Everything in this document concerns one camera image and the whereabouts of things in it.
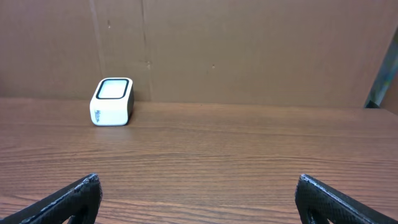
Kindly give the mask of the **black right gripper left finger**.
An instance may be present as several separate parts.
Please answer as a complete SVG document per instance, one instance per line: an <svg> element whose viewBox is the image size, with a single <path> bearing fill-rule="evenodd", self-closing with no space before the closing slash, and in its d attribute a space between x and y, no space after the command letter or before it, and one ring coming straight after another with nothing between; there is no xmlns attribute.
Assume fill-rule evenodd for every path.
<svg viewBox="0 0 398 224"><path fill-rule="evenodd" d="M89 174L32 205L1 219L1 223L94 224L102 199L100 179Z"/></svg>

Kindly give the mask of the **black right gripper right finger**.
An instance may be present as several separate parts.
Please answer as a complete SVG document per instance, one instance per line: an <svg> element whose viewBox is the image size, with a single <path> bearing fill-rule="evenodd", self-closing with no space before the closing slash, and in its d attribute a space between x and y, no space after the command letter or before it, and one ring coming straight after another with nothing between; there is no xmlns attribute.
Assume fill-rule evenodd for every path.
<svg viewBox="0 0 398 224"><path fill-rule="evenodd" d="M302 223L397 224L397 220L307 174L298 179L295 204Z"/></svg>

